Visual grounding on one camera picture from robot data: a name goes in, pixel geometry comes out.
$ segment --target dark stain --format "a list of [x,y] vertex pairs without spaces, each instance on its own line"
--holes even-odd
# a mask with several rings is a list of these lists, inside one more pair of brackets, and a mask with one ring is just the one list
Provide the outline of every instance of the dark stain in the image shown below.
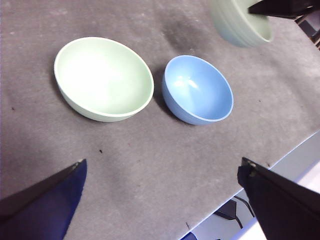
[[186,227],[188,228],[188,230],[190,230],[190,226],[187,222],[185,222]]

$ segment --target bowl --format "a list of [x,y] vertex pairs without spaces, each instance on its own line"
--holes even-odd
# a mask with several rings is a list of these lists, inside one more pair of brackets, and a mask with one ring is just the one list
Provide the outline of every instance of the bowl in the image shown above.
[[192,125],[221,121],[234,105],[225,77],[207,61],[191,55],[177,56],[167,64],[162,93],[171,112]]
[[218,33],[238,47],[256,47],[272,41],[267,16],[250,14],[248,8],[259,0],[210,0]]
[[133,116],[148,105],[154,92],[144,60],[103,37],[79,38],[65,45],[55,58],[54,75],[68,104],[101,122]]

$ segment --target light green bowl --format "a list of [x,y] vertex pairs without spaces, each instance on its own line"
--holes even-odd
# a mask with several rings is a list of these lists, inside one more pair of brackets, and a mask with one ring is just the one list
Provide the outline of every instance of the light green bowl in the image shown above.
[[148,105],[154,92],[144,60],[127,46],[102,37],[65,45],[55,58],[54,75],[74,110],[102,122],[133,116]]

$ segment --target gray table surface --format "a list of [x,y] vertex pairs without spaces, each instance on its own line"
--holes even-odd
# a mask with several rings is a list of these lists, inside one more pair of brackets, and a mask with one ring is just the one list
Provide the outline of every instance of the gray table surface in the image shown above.
[[[66,240],[181,237],[240,189],[242,156],[273,164],[320,128],[320,53],[293,21],[271,24],[274,41],[246,49],[221,39],[206,0],[2,0],[2,197],[87,158]],[[87,36],[119,41],[149,65],[155,92],[142,112],[102,123],[63,100],[53,61]],[[182,54],[228,79],[227,119],[192,126],[167,109],[162,74]]]

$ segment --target bowl rim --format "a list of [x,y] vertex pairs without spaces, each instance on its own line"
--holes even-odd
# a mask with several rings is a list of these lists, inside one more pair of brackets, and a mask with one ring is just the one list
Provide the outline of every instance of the bowl rim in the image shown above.
[[[83,106],[82,104],[79,104],[77,103],[77,101],[75,101],[74,99],[72,99],[64,90],[63,88],[61,87],[61,80],[60,80],[60,77],[59,77],[59,71],[58,71],[58,63],[59,63],[59,60],[61,58],[61,55],[63,54],[63,52],[68,48],[70,47],[71,45],[73,45],[74,43],[76,42],[79,42],[79,41],[86,41],[86,40],[92,40],[92,39],[100,39],[100,40],[103,40],[103,41],[106,41],[106,42],[109,42],[109,43],[112,43],[112,44],[116,44],[116,45],[119,45],[123,48],[125,48],[126,50],[128,50],[129,52],[133,53],[138,60],[140,60],[142,62],[142,64],[144,65],[144,67],[147,69],[147,72],[149,74],[149,80],[151,81],[151,89],[149,91],[149,97],[148,99],[144,102],[144,104],[142,104],[140,107],[138,107],[137,109],[133,110],[133,111],[130,111],[130,112],[125,112],[125,113],[106,113],[106,112],[101,112],[101,111],[97,111],[97,110],[94,110],[94,109],[91,109],[90,107],[87,107],[87,106]],[[122,117],[129,117],[129,116],[132,116],[134,114],[137,114],[138,112],[140,112],[142,109],[144,109],[148,104],[149,102],[151,101],[152,97],[153,97],[153,94],[154,94],[154,89],[155,89],[155,83],[154,83],[154,78],[153,78],[153,75],[148,67],[148,65],[146,64],[146,62],[142,59],[142,57],[140,57],[135,51],[133,51],[131,48],[129,48],[128,46],[120,43],[120,42],[117,42],[115,40],[112,40],[112,39],[109,39],[109,38],[105,38],[105,37],[98,37],[98,36],[88,36],[88,37],[81,37],[81,38],[77,38],[75,40],[72,40],[70,42],[68,42],[66,45],[64,45],[60,50],[59,52],[57,53],[55,59],[54,59],[54,64],[53,64],[53,72],[54,72],[54,76],[55,76],[55,80],[59,86],[59,89],[60,91],[63,91],[63,93],[74,103],[76,104],[77,106],[79,106],[80,108],[82,108],[83,110],[87,111],[87,112],[90,112],[92,114],[95,114],[95,115],[98,115],[98,116],[102,116],[102,117],[111,117],[111,118],[122,118]]]
[[[226,85],[228,86],[228,89],[229,89],[230,94],[231,94],[231,107],[230,107],[229,112],[228,112],[226,115],[224,115],[224,116],[221,117],[221,118],[215,118],[215,119],[204,118],[204,117],[202,117],[202,116],[198,116],[198,115],[194,114],[193,112],[190,112],[189,110],[185,109],[184,107],[182,107],[182,106],[176,101],[176,99],[175,99],[174,96],[172,95],[172,93],[171,93],[171,91],[170,91],[170,88],[168,87],[168,84],[167,84],[167,79],[168,79],[168,78],[167,78],[167,72],[168,72],[168,69],[169,69],[170,65],[172,65],[173,61],[175,61],[175,60],[177,60],[177,59],[180,59],[180,58],[194,58],[194,59],[196,59],[196,60],[198,60],[198,61],[201,61],[201,62],[209,65],[209,66],[210,66],[211,68],[213,68],[216,72],[218,72],[218,74],[222,77],[222,79],[224,80],[224,82],[225,82]],[[167,88],[170,96],[171,96],[172,99],[174,100],[174,102],[175,102],[176,104],[178,104],[179,107],[182,108],[186,113],[188,113],[189,115],[191,115],[191,116],[193,116],[193,117],[195,117],[195,118],[197,118],[197,119],[199,119],[199,120],[202,120],[202,121],[205,121],[205,122],[219,122],[219,121],[221,121],[221,120],[226,119],[226,118],[231,114],[231,112],[232,112],[232,110],[233,110],[233,108],[234,108],[234,94],[233,94],[233,92],[232,92],[232,89],[231,89],[230,84],[228,83],[227,79],[225,78],[225,76],[224,76],[215,66],[213,66],[210,62],[208,62],[208,61],[206,61],[206,60],[204,60],[204,59],[202,59],[202,58],[200,58],[200,57],[193,56],[193,55],[180,55],[180,56],[176,56],[176,57],[172,58],[172,59],[168,62],[168,64],[166,65],[166,67],[165,67],[165,70],[164,70],[164,81],[165,81],[166,88]]]
[[249,29],[252,31],[252,33],[258,37],[260,40],[263,40],[266,43],[270,43],[272,42],[272,40],[274,39],[274,35],[271,29],[271,25],[270,25],[270,19],[268,16],[266,16],[266,20],[267,20],[267,25],[268,25],[268,31],[270,33],[270,37],[269,38],[264,38],[254,27],[253,25],[250,23],[250,21],[246,18],[245,13],[240,9],[239,5],[237,4],[236,0],[231,0],[231,3],[234,5],[234,7],[236,8],[236,12],[239,14],[240,18],[245,22],[245,24],[249,27]]

